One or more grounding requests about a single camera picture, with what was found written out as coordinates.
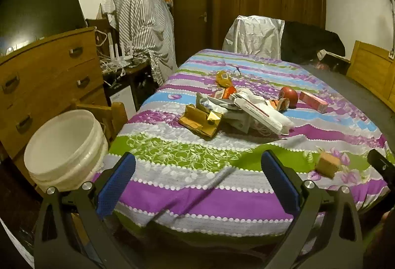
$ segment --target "red ball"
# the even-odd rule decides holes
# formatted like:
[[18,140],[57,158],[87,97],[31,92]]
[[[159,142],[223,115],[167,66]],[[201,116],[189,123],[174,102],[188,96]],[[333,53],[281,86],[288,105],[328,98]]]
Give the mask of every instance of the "red ball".
[[293,88],[283,87],[278,94],[278,98],[288,98],[290,100],[290,108],[294,109],[298,101],[298,94]]

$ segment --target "plastic bucket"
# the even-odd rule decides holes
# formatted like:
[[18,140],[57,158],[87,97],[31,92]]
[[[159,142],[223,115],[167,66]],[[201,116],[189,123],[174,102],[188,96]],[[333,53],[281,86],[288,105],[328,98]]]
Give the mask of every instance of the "plastic bucket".
[[32,180],[45,191],[77,189],[91,180],[107,153],[100,123],[86,110],[73,110],[46,122],[30,139],[24,162]]

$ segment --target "wooden headboard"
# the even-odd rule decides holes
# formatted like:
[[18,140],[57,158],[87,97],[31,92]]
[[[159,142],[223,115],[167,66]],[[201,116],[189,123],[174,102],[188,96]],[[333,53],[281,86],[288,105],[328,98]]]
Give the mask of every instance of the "wooden headboard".
[[370,90],[395,112],[395,62],[390,51],[356,41],[347,76]]

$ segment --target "striped bedsheet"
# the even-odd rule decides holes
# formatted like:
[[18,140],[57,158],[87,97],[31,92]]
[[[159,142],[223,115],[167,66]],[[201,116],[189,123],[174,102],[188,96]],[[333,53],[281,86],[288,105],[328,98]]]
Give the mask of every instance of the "striped bedsheet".
[[[178,123],[196,92],[217,90],[215,75],[227,71],[235,87],[277,98],[283,86],[306,90],[329,103],[321,114],[303,102],[284,114],[296,125],[289,136],[252,130],[248,135],[223,123],[206,141]],[[105,157],[111,168],[126,151],[137,168],[116,207],[134,232],[155,222],[185,240],[262,243],[283,234],[286,214],[260,169],[261,154],[271,149],[301,179],[336,190],[347,185],[358,209],[387,192],[386,183],[369,166],[367,154],[377,149],[394,161],[380,130],[360,110],[300,66],[251,55],[203,50],[192,56],[123,127]],[[323,151],[339,157],[334,179],[313,171]]]

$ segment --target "black fabric cover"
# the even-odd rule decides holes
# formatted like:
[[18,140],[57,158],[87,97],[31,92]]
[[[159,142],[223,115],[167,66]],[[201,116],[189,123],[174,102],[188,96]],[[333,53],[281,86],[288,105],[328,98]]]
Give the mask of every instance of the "black fabric cover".
[[305,64],[317,59],[317,52],[325,49],[344,57],[346,50],[336,33],[318,26],[285,21],[281,39],[281,60]]

